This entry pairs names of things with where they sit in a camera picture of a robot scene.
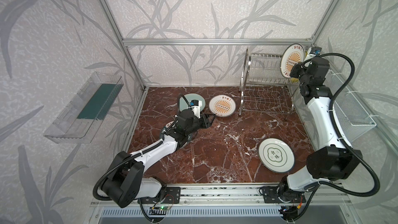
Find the orange sunburst plate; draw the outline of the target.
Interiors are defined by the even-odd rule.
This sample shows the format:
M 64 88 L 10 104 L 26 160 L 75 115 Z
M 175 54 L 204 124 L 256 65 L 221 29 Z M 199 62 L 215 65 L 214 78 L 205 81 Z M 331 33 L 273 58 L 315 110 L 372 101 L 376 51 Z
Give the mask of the orange sunburst plate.
M 282 55 L 280 71 L 284 78 L 291 78 L 290 73 L 293 67 L 304 61 L 305 51 L 301 44 L 290 45 Z
M 229 117 L 236 111 L 235 101 L 227 95 L 217 95 L 209 102 L 210 111 L 217 117 Z

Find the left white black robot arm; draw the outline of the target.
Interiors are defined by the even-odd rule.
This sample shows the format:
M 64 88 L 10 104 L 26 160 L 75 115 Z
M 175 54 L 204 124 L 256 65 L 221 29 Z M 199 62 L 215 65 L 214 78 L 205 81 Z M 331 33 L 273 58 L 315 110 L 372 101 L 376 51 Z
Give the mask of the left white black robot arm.
M 166 185 L 161 180 L 144 178 L 144 173 L 162 158 L 189 143 L 189 136 L 200 129 L 208 129 L 215 114 L 199 114 L 191 109 L 180 112 L 166 127 L 160 139 L 132 153 L 119 152 L 107 172 L 93 187 L 93 197 L 99 201 L 114 201 L 121 208 L 141 198 L 163 199 Z

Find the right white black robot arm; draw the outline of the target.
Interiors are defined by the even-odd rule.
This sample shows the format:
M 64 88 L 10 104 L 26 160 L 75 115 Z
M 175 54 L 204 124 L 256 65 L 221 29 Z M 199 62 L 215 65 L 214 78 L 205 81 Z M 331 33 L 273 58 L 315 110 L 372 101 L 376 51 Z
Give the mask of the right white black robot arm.
M 305 167 L 285 176 L 279 183 L 277 193 L 283 201 L 297 198 L 320 185 L 327 185 L 350 195 L 360 195 L 334 184 L 336 180 L 346 179 L 363 159 L 362 153 L 352 148 L 339 128 L 334 102 L 347 84 L 344 83 L 332 93 L 324 85 L 329 68 L 328 60 L 315 56 L 295 65 L 290 73 L 291 77 L 300 82 L 300 93 L 314 118 L 319 144 L 317 150 L 308 156 Z

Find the steel two-tier dish rack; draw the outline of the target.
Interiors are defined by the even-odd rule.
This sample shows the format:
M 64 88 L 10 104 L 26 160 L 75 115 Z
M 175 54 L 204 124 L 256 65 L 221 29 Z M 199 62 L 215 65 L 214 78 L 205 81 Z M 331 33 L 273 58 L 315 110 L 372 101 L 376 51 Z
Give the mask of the steel two-tier dish rack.
M 245 52 L 239 92 L 239 115 L 243 111 L 290 115 L 299 80 L 280 71 L 282 56 Z

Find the green rimmed Chinese text plate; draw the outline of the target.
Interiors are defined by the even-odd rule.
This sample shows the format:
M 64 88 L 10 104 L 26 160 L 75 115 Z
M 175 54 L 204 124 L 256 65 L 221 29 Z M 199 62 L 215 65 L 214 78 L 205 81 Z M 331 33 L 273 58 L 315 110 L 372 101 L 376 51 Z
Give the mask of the green rimmed Chinese text plate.
M 163 129 L 160 132 L 160 139 L 164 139 L 166 135 L 170 135 L 172 129 L 174 128 L 175 124 L 176 124 L 177 120 L 175 119 L 174 121 L 171 121 L 169 123 L 167 123 Z

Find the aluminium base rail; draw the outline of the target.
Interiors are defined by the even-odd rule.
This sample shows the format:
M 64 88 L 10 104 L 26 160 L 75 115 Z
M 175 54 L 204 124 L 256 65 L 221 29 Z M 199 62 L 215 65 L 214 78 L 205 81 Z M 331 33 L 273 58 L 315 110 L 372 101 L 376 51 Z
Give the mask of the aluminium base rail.
M 260 194 L 262 187 L 276 187 L 277 183 L 220 183 L 220 184 L 169 184 L 167 193 L 164 193 L 162 203 L 173 204 L 176 206 L 282 206 L 286 203 L 264 202 L 263 195 Z M 112 201 L 92 200 L 92 204 L 99 206 L 118 205 Z M 352 205 L 348 195 L 333 188 L 321 186 L 311 200 L 313 205 Z

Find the aluminium cage frame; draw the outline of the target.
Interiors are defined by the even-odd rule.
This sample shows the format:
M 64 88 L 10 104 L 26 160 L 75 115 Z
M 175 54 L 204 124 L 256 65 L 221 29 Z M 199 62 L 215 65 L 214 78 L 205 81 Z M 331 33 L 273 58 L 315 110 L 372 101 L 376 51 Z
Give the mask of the aluminium cage frame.
M 391 152 L 398 151 L 398 0 L 99 0 L 141 87 L 194 85 L 197 55 L 211 84 L 236 84 L 245 46 L 321 44 L 329 36 L 349 45 L 356 63 L 352 85 Z

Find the clear plastic wall tray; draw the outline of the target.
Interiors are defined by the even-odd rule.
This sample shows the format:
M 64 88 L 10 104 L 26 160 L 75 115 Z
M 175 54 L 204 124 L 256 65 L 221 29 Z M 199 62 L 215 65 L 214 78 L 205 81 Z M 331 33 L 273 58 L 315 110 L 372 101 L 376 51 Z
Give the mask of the clear plastic wall tray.
M 44 132 L 57 144 L 89 144 L 124 83 L 119 75 L 94 72 Z

